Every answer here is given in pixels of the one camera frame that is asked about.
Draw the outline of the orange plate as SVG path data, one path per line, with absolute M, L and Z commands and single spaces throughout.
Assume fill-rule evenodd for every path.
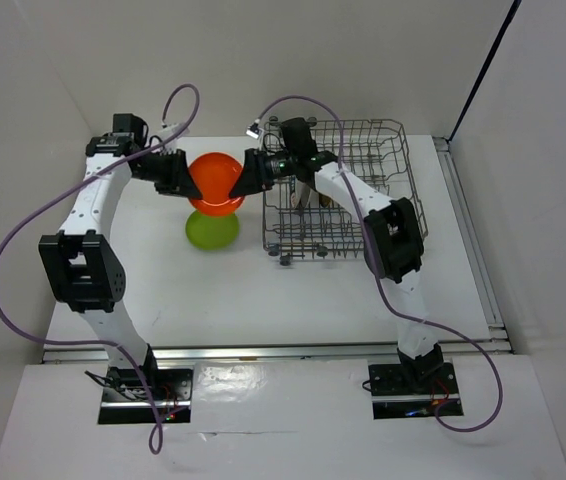
M 201 199 L 190 199 L 198 212 L 223 217 L 234 214 L 242 205 L 243 196 L 229 196 L 242 173 L 242 165 L 232 156 L 221 152 L 205 153 L 189 165 L 189 173 L 202 195 Z

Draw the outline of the lime green plate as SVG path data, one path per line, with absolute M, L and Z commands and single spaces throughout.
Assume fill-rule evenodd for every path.
M 240 223 L 236 214 L 208 216 L 194 211 L 185 223 L 189 242 L 204 251 L 220 250 L 230 246 L 238 237 Z

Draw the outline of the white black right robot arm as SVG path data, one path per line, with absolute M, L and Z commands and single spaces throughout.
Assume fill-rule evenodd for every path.
M 279 151 L 245 150 L 242 172 L 229 196 L 266 192 L 277 180 L 293 177 L 335 201 L 358 221 L 366 265 L 382 301 L 396 318 L 399 379 L 407 390 L 423 391 L 444 360 L 428 321 L 396 308 L 411 294 L 402 283 L 415 283 L 422 267 L 424 241 L 413 203 L 384 194 L 354 174 L 343 160 L 343 133 L 339 134 L 337 151 L 332 152 L 318 148 L 310 125 L 301 117 L 282 122 L 279 129 L 283 140 Z

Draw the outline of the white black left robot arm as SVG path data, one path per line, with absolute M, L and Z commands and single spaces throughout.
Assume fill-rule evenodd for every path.
M 199 199 L 186 154 L 176 145 L 184 124 L 164 127 L 148 148 L 147 124 L 116 114 L 110 132 L 87 144 L 85 178 L 58 232 L 41 237 L 38 250 L 55 299 L 91 327 L 108 355 L 111 384 L 124 383 L 139 399 L 159 390 L 151 346 L 142 339 L 124 305 L 126 272 L 110 245 L 116 209 L 128 183 L 148 181 L 161 195 Z

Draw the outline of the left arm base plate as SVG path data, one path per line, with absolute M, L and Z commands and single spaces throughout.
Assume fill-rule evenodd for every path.
M 157 369 L 147 380 L 147 394 L 133 370 L 109 368 L 105 375 L 85 371 L 101 389 L 99 425 L 154 424 L 149 398 L 165 424 L 191 421 L 192 368 Z

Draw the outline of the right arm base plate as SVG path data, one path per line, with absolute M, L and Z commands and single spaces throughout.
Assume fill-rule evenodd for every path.
M 400 364 L 371 364 L 368 373 L 362 388 L 371 395 L 375 420 L 434 417 L 438 407 L 441 417 L 464 415 L 451 362 L 421 385 L 410 384 Z

